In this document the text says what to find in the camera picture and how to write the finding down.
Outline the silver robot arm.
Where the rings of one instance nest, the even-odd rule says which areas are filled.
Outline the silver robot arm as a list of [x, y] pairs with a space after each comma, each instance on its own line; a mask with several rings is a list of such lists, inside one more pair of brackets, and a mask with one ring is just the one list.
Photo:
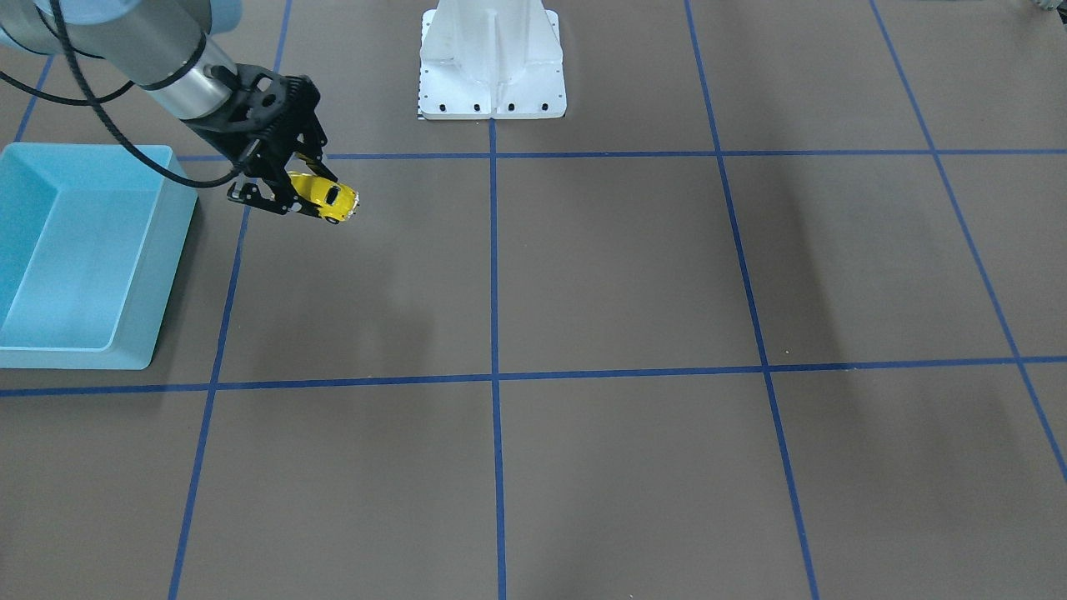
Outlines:
[[[235, 62], [214, 35], [239, 23], [239, 1], [4, 1], [3, 44], [65, 58], [80, 97], [103, 128], [138, 161], [191, 188], [228, 186], [230, 201], [275, 215], [298, 214], [339, 224], [359, 194], [323, 163], [327, 143], [316, 115], [320, 92], [309, 78]], [[98, 58], [141, 88], [173, 119], [229, 160], [228, 174], [192, 181], [153, 161], [103, 110], [80, 58]]]

